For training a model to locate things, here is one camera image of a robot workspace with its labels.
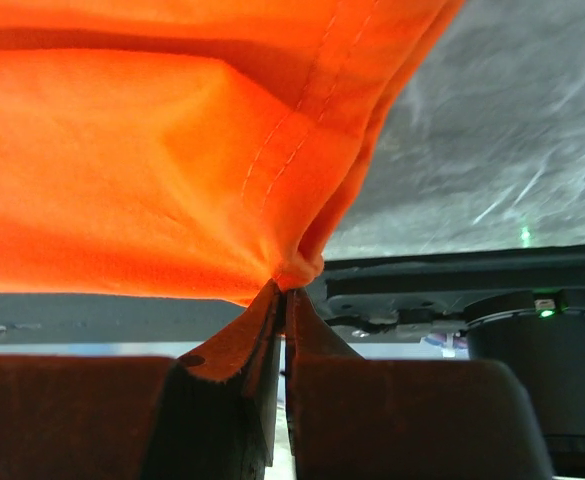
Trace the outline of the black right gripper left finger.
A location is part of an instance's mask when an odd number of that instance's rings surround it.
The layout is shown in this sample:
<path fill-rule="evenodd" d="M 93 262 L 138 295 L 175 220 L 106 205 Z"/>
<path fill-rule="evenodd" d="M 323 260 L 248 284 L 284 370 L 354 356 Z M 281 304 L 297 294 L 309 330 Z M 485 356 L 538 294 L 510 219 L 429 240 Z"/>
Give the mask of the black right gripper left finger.
<path fill-rule="evenodd" d="M 178 357 L 0 355 L 0 479 L 260 479 L 282 295 Z"/>

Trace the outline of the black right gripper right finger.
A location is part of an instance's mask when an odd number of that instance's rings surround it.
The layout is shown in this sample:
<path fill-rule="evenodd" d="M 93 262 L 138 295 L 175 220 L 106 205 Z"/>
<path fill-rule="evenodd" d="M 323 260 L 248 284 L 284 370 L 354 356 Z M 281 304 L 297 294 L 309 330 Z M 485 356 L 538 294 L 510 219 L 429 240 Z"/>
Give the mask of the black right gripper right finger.
<path fill-rule="evenodd" d="M 286 404 L 300 479 L 549 479 L 529 397 L 496 361 L 368 360 L 288 293 Z"/>

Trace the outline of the orange t shirt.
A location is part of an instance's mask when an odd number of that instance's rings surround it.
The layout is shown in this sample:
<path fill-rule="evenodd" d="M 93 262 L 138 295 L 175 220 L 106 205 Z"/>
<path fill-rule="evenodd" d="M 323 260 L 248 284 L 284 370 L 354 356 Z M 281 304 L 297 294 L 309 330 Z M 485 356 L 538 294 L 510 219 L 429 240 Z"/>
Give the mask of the orange t shirt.
<path fill-rule="evenodd" d="M 458 1 L 0 1 L 0 293 L 308 285 Z"/>

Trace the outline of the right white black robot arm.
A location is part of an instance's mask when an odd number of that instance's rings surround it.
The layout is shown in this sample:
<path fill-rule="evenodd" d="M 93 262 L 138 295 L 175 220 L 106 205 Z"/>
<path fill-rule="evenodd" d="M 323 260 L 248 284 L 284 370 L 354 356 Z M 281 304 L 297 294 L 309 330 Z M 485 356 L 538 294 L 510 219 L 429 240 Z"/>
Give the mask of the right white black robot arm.
<path fill-rule="evenodd" d="M 468 306 L 469 359 L 367 360 L 266 285 L 185 355 L 0 355 L 0 479 L 260 479 L 277 384 L 299 479 L 585 476 L 585 293 Z"/>

